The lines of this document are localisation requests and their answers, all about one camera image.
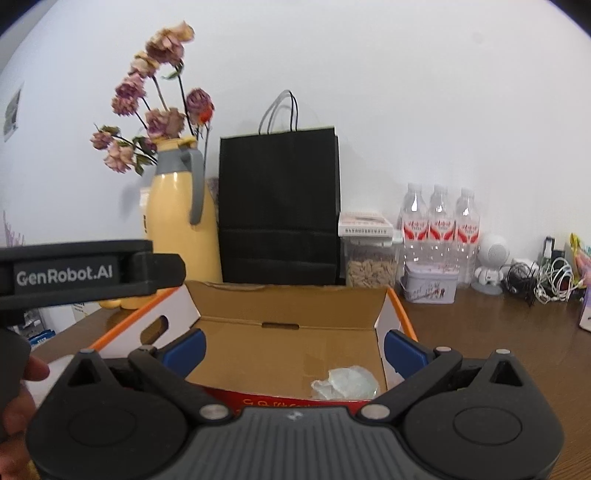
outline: white speaker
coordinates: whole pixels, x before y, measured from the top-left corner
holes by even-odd
[[[481,266],[474,272],[472,288],[487,295],[500,295],[503,280],[501,267],[509,258],[509,247],[504,237],[485,233],[478,242],[478,260]]]

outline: plastic container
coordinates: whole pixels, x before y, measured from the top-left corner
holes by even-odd
[[[435,185],[429,202],[428,218],[429,260],[431,263],[448,264],[453,249],[456,222],[447,197],[447,187]]]
[[[406,264],[404,298],[412,303],[453,303],[458,274],[443,264]]]
[[[423,200],[422,190],[421,185],[409,183],[400,209],[405,264],[429,261],[427,204]]]
[[[456,202],[456,245],[455,262],[459,270],[458,286],[466,288],[472,282],[478,253],[480,233],[480,214],[474,204],[474,192],[462,189],[462,195]]]
[[[341,212],[339,236],[349,287],[396,285],[402,233],[380,213]]]
[[[396,285],[402,233],[390,241],[344,239],[346,284],[349,287]]]

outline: metal screw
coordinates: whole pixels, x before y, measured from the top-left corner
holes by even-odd
[[[219,403],[210,403],[199,409],[199,414],[206,420],[221,420],[230,415],[228,407]]]
[[[370,403],[361,408],[361,415],[368,420],[383,420],[390,415],[390,409],[380,403]]]

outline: black handle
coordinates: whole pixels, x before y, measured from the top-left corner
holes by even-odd
[[[11,330],[0,328],[0,419],[6,406],[18,396],[30,353],[29,342]],[[0,443],[7,438],[0,421]]]

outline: blue gripper pad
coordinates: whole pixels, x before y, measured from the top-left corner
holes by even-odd
[[[397,330],[390,330],[384,339],[386,360],[394,369],[408,378],[425,367],[433,353]]]
[[[185,378],[205,358],[205,334],[191,329],[158,351],[157,358],[179,377]]]

